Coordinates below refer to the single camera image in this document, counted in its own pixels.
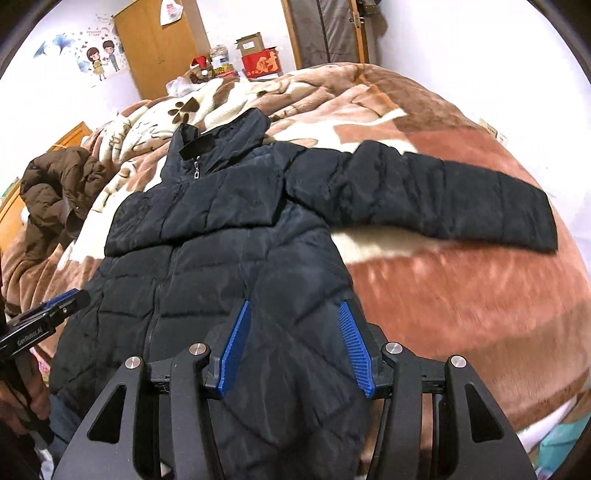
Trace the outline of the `person's left hand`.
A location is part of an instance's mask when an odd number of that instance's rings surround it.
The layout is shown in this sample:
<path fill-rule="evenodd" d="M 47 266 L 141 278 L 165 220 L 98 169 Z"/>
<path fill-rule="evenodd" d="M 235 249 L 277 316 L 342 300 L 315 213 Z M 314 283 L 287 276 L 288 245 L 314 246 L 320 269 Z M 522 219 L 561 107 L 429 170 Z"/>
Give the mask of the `person's left hand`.
<path fill-rule="evenodd" d="M 22 436 L 28 433 L 23 424 L 29 420 L 25 407 L 28 406 L 40 420 L 49 418 L 51 407 L 49 390 L 39 371 L 37 358 L 26 352 L 18 358 L 17 367 L 27 395 L 1 381 L 1 421 L 17 436 Z"/>

